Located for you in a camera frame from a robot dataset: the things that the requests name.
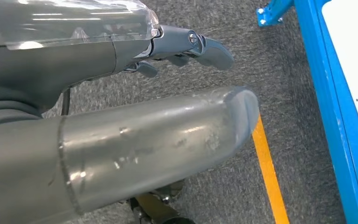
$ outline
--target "yellow floor line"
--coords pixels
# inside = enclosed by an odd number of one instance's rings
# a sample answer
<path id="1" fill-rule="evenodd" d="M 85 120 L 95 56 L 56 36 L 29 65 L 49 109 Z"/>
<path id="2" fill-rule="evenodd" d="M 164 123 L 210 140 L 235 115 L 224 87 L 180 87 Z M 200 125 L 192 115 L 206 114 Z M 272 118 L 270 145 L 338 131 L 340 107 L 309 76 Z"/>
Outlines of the yellow floor line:
<path id="1" fill-rule="evenodd" d="M 281 190 L 279 189 L 278 179 L 276 178 L 274 164 L 272 163 L 267 137 L 260 116 L 252 136 L 275 222 L 276 224 L 288 224 L 289 218 L 286 213 Z"/>

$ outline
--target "plastic wrap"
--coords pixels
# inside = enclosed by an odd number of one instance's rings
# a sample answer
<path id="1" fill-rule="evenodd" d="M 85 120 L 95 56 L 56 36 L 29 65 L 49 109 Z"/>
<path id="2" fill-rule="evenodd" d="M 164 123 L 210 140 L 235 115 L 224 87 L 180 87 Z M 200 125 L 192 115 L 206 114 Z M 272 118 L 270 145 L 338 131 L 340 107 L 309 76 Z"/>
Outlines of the plastic wrap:
<path id="1" fill-rule="evenodd" d="M 138 0 L 0 0 L 0 35 L 9 49 L 148 40 L 158 18 Z"/>

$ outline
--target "gray robotic arm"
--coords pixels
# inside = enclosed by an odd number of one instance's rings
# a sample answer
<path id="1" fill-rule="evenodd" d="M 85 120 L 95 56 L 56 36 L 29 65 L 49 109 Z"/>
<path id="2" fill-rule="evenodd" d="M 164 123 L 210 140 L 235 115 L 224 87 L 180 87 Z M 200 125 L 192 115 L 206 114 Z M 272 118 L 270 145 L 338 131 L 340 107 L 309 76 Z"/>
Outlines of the gray robotic arm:
<path id="1" fill-rule="evenodd" d="M 12 21 L 0 20 L 0 224 L 56 224 L 183 179 L 232 156 L 257 123 L 244 87 L 42 119 L 82 81 L 152 77 L 146 60 L 228 69 L 233 59 L 217 41 L 158 25 L 137 0 L 0 0 L 1 13 Z"/>

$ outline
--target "bolt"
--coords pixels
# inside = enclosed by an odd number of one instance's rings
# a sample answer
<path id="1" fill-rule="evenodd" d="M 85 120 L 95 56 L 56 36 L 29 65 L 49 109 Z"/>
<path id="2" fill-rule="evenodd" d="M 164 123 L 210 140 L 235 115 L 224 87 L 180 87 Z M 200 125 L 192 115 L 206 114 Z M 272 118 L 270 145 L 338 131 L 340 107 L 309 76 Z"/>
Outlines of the bolt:
<path id="1" fill-rule="evenodd" d="M 162 202 L 163 202 L 164 204 L 169 204 L 169 202 L 170 202 L 170 197 L 169 197 L 169 196 L 164 196 L 161 200 L 162 200 Z"/>
<path id="2" fill-rule="evenodd" d="M 190 34 L 189 35 L 189 41 L 190 43 L 195 43 L 197 41 L 197 37 L 195 34 Z"/>

